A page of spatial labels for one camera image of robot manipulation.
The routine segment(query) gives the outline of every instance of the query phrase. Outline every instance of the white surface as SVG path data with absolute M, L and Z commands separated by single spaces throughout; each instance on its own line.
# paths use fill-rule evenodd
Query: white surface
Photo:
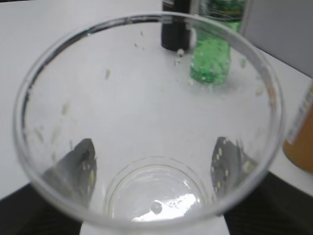
M 12 111 L 19 84 L 36 58 L 62 35 L 95 19 L 160 9 L 160 0 L 34 0 L 0 3 L 0 198 L 28 182 L 15 156 Z M 287 127 L 290 127 L 310 79 L 271 56 L 266 57 L 281 82 L 286 101 Z M 313 176 L 292 165 L 282 151 L 270 170 L 313 195 Z M 219 226 L 210 227 L 216 229 L 213 234 L 228 233 L 224 220 L 216 224 Z M 92 229 L 84 225 L 81 234 L 87 234 Z

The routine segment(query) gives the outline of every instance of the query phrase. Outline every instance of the black mat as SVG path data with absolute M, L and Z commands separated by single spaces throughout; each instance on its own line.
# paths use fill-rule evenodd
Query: black mat
M 224 217 L 231 235 L 312 235 L 313 198 L 269 173 Z M 82 222 L 47 203 L 31 185 L 0 201 L 1 235 L 79 235 Z

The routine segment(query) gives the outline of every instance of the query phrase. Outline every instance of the residue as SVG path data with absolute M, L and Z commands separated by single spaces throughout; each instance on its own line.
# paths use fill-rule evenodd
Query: residue
M 60 136 L 61 133 L 61 127 L 60 126 L 56 126 L 53 131 L 52 131 L 52 135 L 51 135 L 51 143 L 55 143 L 55 141 L 58 139 L 58 137 Z
M 93 170 L 91 170 L 90 174 L 89 174 L 89 182 L 88 182 L 88 186 L 92 186 L 94 183 L 94 172 Z
M 106 80 L 110 78 L 111 71 L 109 69 L 106 70 Z
M 52 155 L 51 155 L 51 159 L 53 161 L 53 163 L 56 163 L 57 162 L 57 157 L 55 155 L 55 153 L 53 152 Z
M 255 95 L 256 96 L 260 96 L 264 93 L 264 88 L 263 87 L 258 87 L 258 89 L 256 89 Z
M 176 58 L 175 60 L 174 60 L 174 66 L 176 66 L 176 65 L 178 65 L 178 64 L 180 64 L 181 63 L 181 59 L 180 58 Z
M 193 86 L 194 85 L 194 80 L 192 80 L 192 79 L 188 79 L 188 85 L 189 86 Z
M 69 141 L 69 149 L 72 151 L 73 150 L 73 141 Z
M 43 137 L 43 135 L 41 134 L 40 130 L 38 130 L 37 128 L 35 128 L 35 129 L 34 129 L 34 132 L 35 132 L 37 138 L 39 139 L 39 141 L 40 141 L 41 143 L 43 143 L 43 142 L 44 142 L 44 137 Z
M 69 102 L 63 104 L 63 106 L 62 106 L 62 115 L 65 116 L 65 115 L 68 113 L 68 111 L 69 111 L 69 106 L 70 106 Z
M 245 68 L 246 67 L 246 59 L 241 59 L 240 60 L 240 66 L 241 66 L 241 68 Z

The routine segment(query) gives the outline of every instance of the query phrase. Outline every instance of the green plastic bottle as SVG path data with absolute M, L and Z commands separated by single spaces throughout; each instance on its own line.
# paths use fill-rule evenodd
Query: green plastic bottle
M 199 15 L 239 31 L 245 0 L 200 0 Z M 222 84 L 230 68 L 230 45 L 207 32 L 197 31 L 190 74 L 203 83 Z

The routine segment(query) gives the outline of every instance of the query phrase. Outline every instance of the crumb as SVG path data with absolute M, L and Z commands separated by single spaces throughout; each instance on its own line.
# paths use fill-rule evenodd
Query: crumb
M 62 106 L 62 115 L 66 115 L 68 113 L 68 110 L 69 110 L 69 102 L 63 104 Z
M 107 69 L 107 71 L 106 71 L 106 80 L 109 79 L 110 75 L 111 75 L 111 71 L 109 69 Z
M 188 79 L 188 85 L 189 85 L 189 86 L 193 86 L 193 85 L 194 85 L 194 80 Z
M 56 163 L 57 158 L 56 158 L 55 153 L 52 153 L 52 155 L 51 155 L 51 159 L 52 159 L 53 163 Z
M 178 49 L 178 51 L 177 51 L 177 56 L 178 57 L 183 57 L 184 54 L 185 54 L 185 51 L 183 49 Z
M 260 95 L 262 95 L 263 93 L 264 93 L 263 87 L 259 87 L 259 88 L 256 90 L 255 95 L 256 95 L 256 96 L 260 96 Z
M 240 66 L 241 66 L 241 68 L 245 68 L 246 67 L 246 59 L 241 59 L 240 60 Z
M 60 136 L 60 133 L 61 133 L 61 127 L 56 126 L 52 131 L 51 143 L 54 143 L 58 139 L 58 137 Z
M 37 128 L 34 129 L 34 132 L 35 132 L 36 136 L 38 137 L 39 141 L 40 141 L 41 143 L 43 143 L 43 142 L 44 142 L 44 137 L 43 137 L 43 135 L 41 134 L 41 132 L 40 132 Z

